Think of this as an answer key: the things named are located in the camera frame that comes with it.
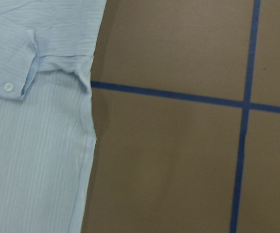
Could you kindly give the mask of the light blue button shirt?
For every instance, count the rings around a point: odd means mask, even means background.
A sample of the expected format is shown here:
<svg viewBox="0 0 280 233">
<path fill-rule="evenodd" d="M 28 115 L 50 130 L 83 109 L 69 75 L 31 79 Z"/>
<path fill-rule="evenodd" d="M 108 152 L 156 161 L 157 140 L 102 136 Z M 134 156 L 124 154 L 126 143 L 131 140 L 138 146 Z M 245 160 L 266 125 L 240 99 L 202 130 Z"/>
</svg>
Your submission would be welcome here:
<svg viewBox="0 0 280 233">
<path fill-rule="evenodd" d="M 0 0 L 0 233 L 78 233 L 104 0 Z"/>
</svg>

